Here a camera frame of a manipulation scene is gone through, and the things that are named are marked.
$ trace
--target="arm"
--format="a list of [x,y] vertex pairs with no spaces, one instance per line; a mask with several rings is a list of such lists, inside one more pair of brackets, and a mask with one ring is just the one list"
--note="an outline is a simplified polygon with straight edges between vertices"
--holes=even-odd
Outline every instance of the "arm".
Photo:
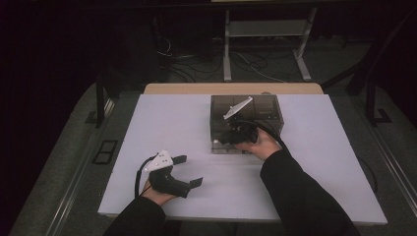
[[290,235],[360,235],[337,201],[297,161],[259,130],[256,144],[240,144],[265,161],[261,178]]
[[144,189],[141,196],[129,203],[114,219],[103,234],[104,236],[161,235],[165,213],[160,206],[175,196],[155,191],[149,181],[145,184]]

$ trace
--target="person's right hand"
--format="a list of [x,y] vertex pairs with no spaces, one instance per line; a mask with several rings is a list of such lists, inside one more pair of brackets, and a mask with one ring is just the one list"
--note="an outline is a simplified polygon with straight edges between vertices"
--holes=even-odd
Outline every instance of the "person's right hand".
[[258,128],[258,140],[255,144],[241,143],[235,146],[238,149],[249,151],[261,160],[266,160],[274,152],[282,149],[273,137],[260,128]]

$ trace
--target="black cable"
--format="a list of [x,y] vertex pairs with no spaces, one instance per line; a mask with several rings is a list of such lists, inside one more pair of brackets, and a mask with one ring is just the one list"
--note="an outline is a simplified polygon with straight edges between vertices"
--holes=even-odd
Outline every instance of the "black cable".
[[156,157],[156,155],[148,158],[147,160],[145,160],[145,162],[141,165],[141,168],[139,168],[139,170],[136,172],[135,199],[137,199],[140,196],[140,194],[139,194],[139,185],[141,184],[142,170],[144,169],[145,165],[148,162],[150,162],[151,160],[153,160],[155,157]]
[[273,130],[273,125],[270,122],[266,120],[263,120],[263,122],[265,122]]
[[279,134],[277,134],[276,132],[272,131],[271,129],[267,128],[266,126],[257,123],[257,122],[253,122],[253,121],[247,121],[247,120],[235,120],[235,121],[231,121],[231,124],[233,123],[242,123],[242,124],[249,124],[249,125],[253,125],[255,127],[260,128],[261,130],[267,132],[270,136],[272,136],[282,147],[283,150],[285,150],[288,154],[291,154],[291,152],[289,152],[288,147],[286,146],[286,144],[284,143],[284,141],[281,139],[281,137],[279,136]]
[[371,172],[372,179],[374,180],[374,188],[373,188],[373,191],[374,191],[374,194],[375,194],[378,191],[378,179],[377,179],[377,176],[375,175],[375,172],[371,168],[371,166],[364,159],[362,159],[359,156],[357,158],[358,158],[359,161],[361,161],[362,163],[364,163],[365,166],[369,169],[369,172]]
[[206,55],[196,55],[195,57],[193,57],[193,58],[181,58],[181,57],[175,57],[175,61],[176,62],[179,62],[179,61],[181,61],[181,62],[183,62],[184,63],[184,61],[185,62],[187,62],[187,64],[188,65],[197,65],[197,64],[202,64],[202,63],[206,63],[207,61],[210,61],[210,58],[209,58],[209,56],[206,56]]
[[295,71],[294,73],[292,72],[294,70],[295,65],[296,65],[296,60],[294,60],[294,62],[292,63],[291,70],[289,72],[280,71],[280,72],[273,74],[272,76],[276,77],[278,74],[283,74],[285,76],[283,78],[291,80],[292,76],[297,75],[299,73],[298,71]]
[[230,53],[229,54],[229,57],[230,57],[230,59],[231,59],[231,61],[237,66],[237,67],[239,67],[240,69],[242,69],[242,70],[244,70],[244,71],[247,71],[247,72],[251,72],[251,73],[255,73],[254,72],[254,69],[255,68],[251,68],[251,70],[249,70],[249,69],[246,69],[246,68],[243,68],[242,66],[240,66],[236,61],[239,61],[240,63],[243,63],[244,65],[247,65],[247,66],[251,66],[251,65],[249,65],[248,63],[246,63],[241,57],[238,57],[239,59],[236,59],[236,56],[233,54],[233,53]]
[[[250,66],[251,68],[252,68],[252,70],[253,71],[248,71],[248,70],[246,70],[246,69],[244,69],[244,68],[242,68],[242,67],[240,67],[234,60],[234,58],[233,58],[233,56],[231,56],[231,55],[233,55],[233,54],[236,54],[236,55],[238,55],[239,57],[241,57],[244,61],[245,61],[245,64],[246,65],[248,65],[248,66]],[[268,78],[268,79],[271,79],[271,80],[274,80],[274,81],[279,81],[279,82],[282,82],[282,83],[285,83],[285,81],[283,81],[283,80],[281,80],[281,79],[278,79],[278,78],[274,78],[274,77],[270,77],[270,76],[267,76],[267,75],[265,75],[265,74],[262,74],[260,71],[262,70],[262,69],[264,69],[265,67],[262,67],[261,65],[259,65],[259,64],[254,64],[254,63],[252,63],[252,62],[249,62],[244,56],[242,56],[241,54],[239,54],[239,53],[237,53],[237,52],[232,52],[231,54],[230,54],[230,58],[232,59],[232,61],[233,61],[233,63],[237,66],[237,67],[239,67],[239,68],[241,68],[242,70],[245,70],[245,71],[248,71],[248,72],[255,72],[255,73],[257,73],[257,74],[259,74],[259,75],[261,75],[262,77],[265,77],[265,78]]]
[[181,72],[181,73],[184,73],[185,75],[187,75],[188,77],[190,77],[190,79],[193,81],[193,82],[197,82],[196,81],[196,79],[194,79],[194,77],[193,76],[191,76],[190,74],[188,74],[187,72],[185,72],[184,70],[181,70],[181,69],[178,69],[178,68],[176,68],[176,67],[173,67],[173,66],[171,66],[171,68],[172,69],[174,69],[174,70],[176,70],[177,72]]
[[[268,59],[268,56],[270,55],[270,52],[268,52],[267,57],[261,56],[258,52],[248,52],[247,54],[249,54],[253,57],[260,58],[260,59],[255,60],[255,61],[250,61],[251,65],[253,65],[253,64],[258,65],[260,70],[263,69],[263,68],[266,68],[268,66],[268,60],[267,59]],[[259,62],[264,62],[265,65],[262,66],[262,65],[259,64]]]
[[[203,80],[203,81],[209,80],[211,77],[214,77],[214,76],[217,76],[217,75],[219,75],[219,76],[222,76],[222,75],[223,75],[223,74],[220,74],[220,73],[213,74],[213,73],[215,73],[216,71],[218,71],[218,70],[221,68],[221,65],[222,65],[222,61],[221,61],[221,60],[219,60],[219,63],[218,63],[218,65],[216,66],[216,68],[215,68],[214,70],[211,70],[211,71],[201,71],[201,70],[196,69],[196,68],[195,68],[195,67],[193,67],[193,66],[190,66],[190,65],[187,65],[187,64],[183,64],[183,63],[178,63],[178,62],[174,62],[173,64],[174,64],[174,65],[178,65],[178,66],[184,66],[184,67],[187,67],[187,69],[184,69],[184,70],[193,70],[193,72],[194,72],[194,77],[195,77],[195,78],[197,78],[197,79]],[[201,76],[198,76],[198,75],[197,75],[197,73],[202,73],[202,74],[211,74],[211,75],[209,75],[209,76],[208,76],[208,77],[206,77],[206,78],[203,78],[203,77],[201,77]]]
[[262,65],[258,64],[257,61],[249,61],[246,57],[244,57],[241,53],[238,53],[238,52],[234,52],[234,51],[230,52],[230,54],[229,54],[230,59],[234,59],[234,58],[232,58],[231,55],[237,55],[238,58],[239,58],[238,61],[240,63],[243,63],[244,65],[250,66],[252,68],[252,70],[261,71],[262,69],[264,69],[268,66],[268,62],[265,66],[262,66]]
[[145,190],[143,190],[142,193],[139,194],[139,196],[141,196],[142,194],[144,194],[148,189],[150,189],[150,187],[152,187],[152,185],[149,185]]
[[283,59],[285,57],[289,57],[289,56],[293,56],[294,54],[291,52],[289,54],[283,55],[283,56],[277,56],[277,57],[268,57],[267,59],[269,60],[278,60],[278,59]]
[[187,78],[185,78],[183,75],[176,73],[172,70],[168,70],[170,73],[175,74],[176,76],[178,76],[183,82],[188,83]]

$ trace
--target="transparent box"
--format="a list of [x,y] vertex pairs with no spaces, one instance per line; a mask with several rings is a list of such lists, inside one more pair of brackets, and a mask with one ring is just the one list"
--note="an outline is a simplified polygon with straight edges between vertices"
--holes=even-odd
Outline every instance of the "transparent box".
[[222,144],[222,135],[229,132],[231,127],[224,115],[234,106],[251,96],[253,100],[239,110],[245,120],[251,120],[268,127],[276,134],[280,134],[284,125],[281,110],[276,95],[272,94],[239,94],[212,95],[210,107],[210,136],[211,152],[217,154],[245,153],[234,145]]

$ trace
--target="white metal frame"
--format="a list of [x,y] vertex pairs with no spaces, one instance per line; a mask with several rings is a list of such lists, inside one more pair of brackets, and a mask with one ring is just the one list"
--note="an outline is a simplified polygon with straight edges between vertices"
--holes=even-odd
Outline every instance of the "white metal frame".
[[303,53],[310,36],[314,18],[316,17],[317,8],[312,8],[307,20],[292,21],[265,21],[261,28],[254,28],[263,22],[230,22],[230,13],[226,11],[225,31],[224,31],[224,55],[223,55],[223,74],[224,81],[231,82],[230,56],[229,56],[229,38],[237,36],[284,36],[284,35],[301,35],[301,43],[298,49],[293,51],[294,58],[297,62],[298,69],[305,82],[312,80],[307,66],[303,59]]

